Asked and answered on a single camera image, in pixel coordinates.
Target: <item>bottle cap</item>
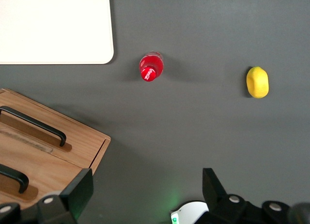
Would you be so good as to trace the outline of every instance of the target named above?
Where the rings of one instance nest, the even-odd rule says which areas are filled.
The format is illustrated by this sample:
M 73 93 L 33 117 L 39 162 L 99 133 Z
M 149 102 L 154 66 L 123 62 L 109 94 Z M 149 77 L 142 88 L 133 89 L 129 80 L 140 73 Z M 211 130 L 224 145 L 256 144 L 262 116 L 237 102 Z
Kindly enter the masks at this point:
M 152 66 L 146 66 L 141 71 L 141 77 L 147 81 L 151 82 L 156 78 L 156 71 L 154 70 L 154 67 Z

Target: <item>bottle label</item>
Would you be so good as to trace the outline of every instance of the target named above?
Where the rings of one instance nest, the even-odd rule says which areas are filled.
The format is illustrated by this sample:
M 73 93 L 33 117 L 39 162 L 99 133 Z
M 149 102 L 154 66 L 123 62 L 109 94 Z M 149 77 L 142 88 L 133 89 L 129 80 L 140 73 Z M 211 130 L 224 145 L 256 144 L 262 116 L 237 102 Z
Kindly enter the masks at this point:
M 149 80 L 151 73 L 155 73 L 155 71 L 150 68 L 149 71 L 146 73 L 144 80 Z

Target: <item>green light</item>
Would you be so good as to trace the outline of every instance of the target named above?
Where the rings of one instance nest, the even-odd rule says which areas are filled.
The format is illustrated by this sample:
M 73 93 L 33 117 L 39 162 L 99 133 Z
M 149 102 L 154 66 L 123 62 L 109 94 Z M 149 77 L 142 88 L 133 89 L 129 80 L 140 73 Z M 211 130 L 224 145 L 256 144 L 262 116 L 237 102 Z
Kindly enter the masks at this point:
M 179 215 L 177 213 L 171 215 L 172 224 L 179 224 Z

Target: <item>black handle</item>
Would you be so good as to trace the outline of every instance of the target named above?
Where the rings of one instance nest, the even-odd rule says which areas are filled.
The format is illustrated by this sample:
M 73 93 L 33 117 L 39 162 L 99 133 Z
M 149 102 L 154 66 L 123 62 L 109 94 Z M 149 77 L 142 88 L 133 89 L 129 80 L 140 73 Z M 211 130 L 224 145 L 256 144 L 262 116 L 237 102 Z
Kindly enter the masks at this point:
M 60 146 L 63 146 L 64 143 L 66 142 L 66 138 L 67 138 L 66 135 L 63 132 L 59 131 L 58 129 L 53 128 L 52 126 L 44 124 L 43 122 L 38 121 L 38 120 L 36 120 L 30 116 L 27 116 L 27 115 L 15 110 L 15 109 L 12 109 L 8 106 L 1 106 L 0 107 L 0 114 L 1 114 L 1 111 L 8 112 L 9 114 L 12 114 L 16 117 L 19 117 L 20 119 L 23 119 L 24 121 L 27 121 L 31 124 L 34 124 L 35 126 L 38 126 L 42 129 L 45 129 L 48 132 L 51 132 L 51 133 L 57 135 L 61 139 Z
M 19 193 L 26 191 L 29 184 L 29 179 L 24 173 L 0 164 L 0 174 L 18 181 L 20 184 L 18 191 Z

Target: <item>toy lemon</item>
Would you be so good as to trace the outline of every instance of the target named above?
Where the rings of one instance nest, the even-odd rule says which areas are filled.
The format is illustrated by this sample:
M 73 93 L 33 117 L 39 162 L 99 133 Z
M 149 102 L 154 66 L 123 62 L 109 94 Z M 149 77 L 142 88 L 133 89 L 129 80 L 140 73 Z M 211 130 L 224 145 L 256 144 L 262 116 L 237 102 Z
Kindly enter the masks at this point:
M 248 92 L 254 98 L 263 98 L 269 92 L 268 75 L 259 66 L 253 67 L 247 74 Z

